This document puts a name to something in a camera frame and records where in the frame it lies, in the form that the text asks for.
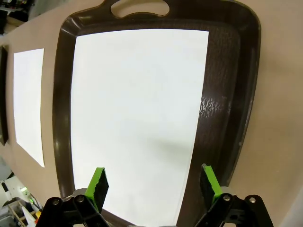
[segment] black clamp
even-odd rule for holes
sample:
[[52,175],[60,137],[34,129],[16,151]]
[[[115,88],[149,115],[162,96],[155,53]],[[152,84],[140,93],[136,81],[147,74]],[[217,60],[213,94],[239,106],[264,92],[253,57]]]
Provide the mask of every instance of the black clamp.
[[241,200],[235,195],[221,194],[196,227],[221,227],[225,223],[237,227],[273,227],[264,202],[257,195]]
[[109,227],[101,214],[84,195],[47,200],[36,227],[73,227],[85,224],[86,227]]

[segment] white paper sheet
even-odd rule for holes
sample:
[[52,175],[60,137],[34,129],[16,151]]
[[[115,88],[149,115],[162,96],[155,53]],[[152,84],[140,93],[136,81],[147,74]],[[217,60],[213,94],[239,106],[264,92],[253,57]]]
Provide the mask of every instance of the white paper sheet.
[[17,143],[44,167],[41,140],[41,78],[44,49],[14,54],[14,118]]
[[71,87],[76,189],[105,167],[104,209],[175,225],[192,157],[208,32],[148,29],[77,38]]

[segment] green clamp pad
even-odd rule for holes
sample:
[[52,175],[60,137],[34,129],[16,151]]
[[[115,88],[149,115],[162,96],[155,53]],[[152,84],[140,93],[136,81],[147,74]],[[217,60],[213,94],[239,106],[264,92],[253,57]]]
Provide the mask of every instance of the green clamp pad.
[[108,182],[105,174],[105,168],[96,168],[85,192],[85,196],[92,201],[99,213],[102,211],[107,191]]
[[206,164],[202,165],[200,187],[206,208],[210,209],[216,199],[223,194],[223,191],[220,188],[212,167]]

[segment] wooden table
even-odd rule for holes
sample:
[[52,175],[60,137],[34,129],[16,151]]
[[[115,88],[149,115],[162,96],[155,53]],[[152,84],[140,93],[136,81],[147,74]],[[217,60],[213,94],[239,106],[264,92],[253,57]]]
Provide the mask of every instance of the wooden table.
[[[303,1],[242,2],[261,21],[261,56],[250,122],[230,187],[242,198],[260,195],[277,226],[303,185]],[[9,141],[5,147],[0,146],[0,154],[41,203],[60,196],[52,126],[52,84],[59,30],[71,13],[100,3],[101,0],[71,1],[23,24],[0,40],[9,52],[6,83]],[[41,90],[45,168],[16,143],[13,114],[14,53],[39,48],[45,49]]]

